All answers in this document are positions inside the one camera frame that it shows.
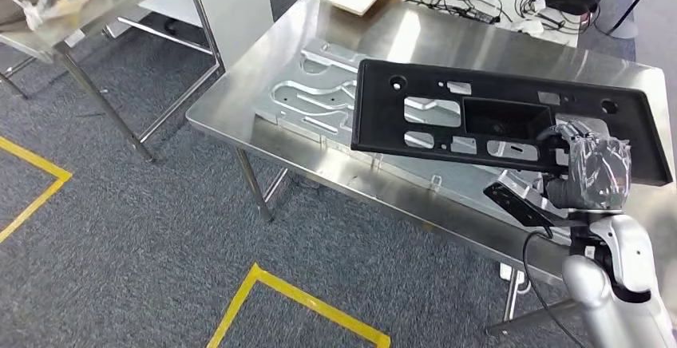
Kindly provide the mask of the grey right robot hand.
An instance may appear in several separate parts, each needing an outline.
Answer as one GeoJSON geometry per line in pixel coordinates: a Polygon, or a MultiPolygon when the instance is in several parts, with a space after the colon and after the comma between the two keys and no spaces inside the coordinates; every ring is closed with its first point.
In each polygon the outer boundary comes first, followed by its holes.
{"type": "Polygon", "coordinates": [[[544,182],[546,198],[557,208],[620,210],[631,186],[631,145],[571,120],[543,130],[536,138],[568,143],[565,178],[544,182]]]}

